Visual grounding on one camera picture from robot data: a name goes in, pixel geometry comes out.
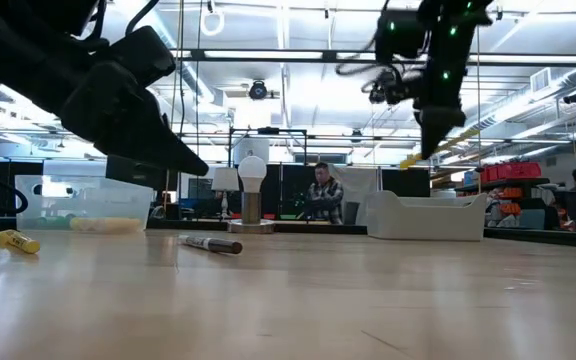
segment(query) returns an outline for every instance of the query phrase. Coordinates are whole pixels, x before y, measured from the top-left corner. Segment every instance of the glue stick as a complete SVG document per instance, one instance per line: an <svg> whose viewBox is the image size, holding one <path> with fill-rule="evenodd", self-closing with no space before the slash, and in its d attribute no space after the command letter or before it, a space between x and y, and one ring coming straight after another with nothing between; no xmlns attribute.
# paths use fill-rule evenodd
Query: glue stick
<svg viewBox="0 0 576 360"><path fill-rule="evenodd" d="M39 251L39 242L15 230L0 231L0 241L15 246L29 254Z"/></svg>

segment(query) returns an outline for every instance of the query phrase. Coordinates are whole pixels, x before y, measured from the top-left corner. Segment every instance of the shelf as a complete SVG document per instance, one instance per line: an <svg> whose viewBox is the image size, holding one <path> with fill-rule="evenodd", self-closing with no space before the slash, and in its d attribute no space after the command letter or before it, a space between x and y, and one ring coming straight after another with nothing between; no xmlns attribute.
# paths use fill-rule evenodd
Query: shelf
<svg viewBox="0 0 576 360"><path fill-rule="evenodd" d="M504 179L498 181L491 181L485 184L481 184L481 190L492 190L497 187L504 187L504 186L537 186L550 183L549 179L546 178L538 178L538 179ZM461 188L456 188L455 191L460 192L471 192L479 190L479 185L468 185Z"/></svg>

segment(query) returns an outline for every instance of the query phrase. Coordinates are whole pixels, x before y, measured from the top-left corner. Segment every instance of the light bulb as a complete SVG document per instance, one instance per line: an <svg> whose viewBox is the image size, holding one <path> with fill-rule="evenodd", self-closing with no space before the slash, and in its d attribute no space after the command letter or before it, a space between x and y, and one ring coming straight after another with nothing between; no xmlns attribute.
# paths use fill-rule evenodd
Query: light bulb
<svg viewBox="0 0 576 360"><path fill-rule="evenodd" d="M258 193L266 177L266 163L256 156L248 156L239 164L239 177L244 184L244 192Z"/></svg>

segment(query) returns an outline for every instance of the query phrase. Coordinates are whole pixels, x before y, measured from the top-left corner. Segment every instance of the white plastic bin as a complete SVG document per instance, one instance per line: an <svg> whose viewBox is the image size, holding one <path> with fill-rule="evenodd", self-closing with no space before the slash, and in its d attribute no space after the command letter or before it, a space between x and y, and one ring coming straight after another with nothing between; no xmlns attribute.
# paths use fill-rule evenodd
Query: white plastic bin
<svg viewBox="0 0 576 360"><path fill-rule="evenodd" d="M154 194L149 187L84 176L17 175L15 187L28 198L28 209L17 214L20 231L143 231Z"/></svg>

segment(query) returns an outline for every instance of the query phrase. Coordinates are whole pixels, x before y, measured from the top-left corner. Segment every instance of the table surface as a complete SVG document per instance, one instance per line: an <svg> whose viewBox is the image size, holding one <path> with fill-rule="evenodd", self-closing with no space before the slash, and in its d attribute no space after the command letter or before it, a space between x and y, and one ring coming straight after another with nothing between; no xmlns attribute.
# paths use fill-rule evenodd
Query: table surface
<svg viewBox="0 0 576 360"><path fill-rule="evenodd" d="M576 360L576 248L191 233L0 249L0 359Z"/></svg>

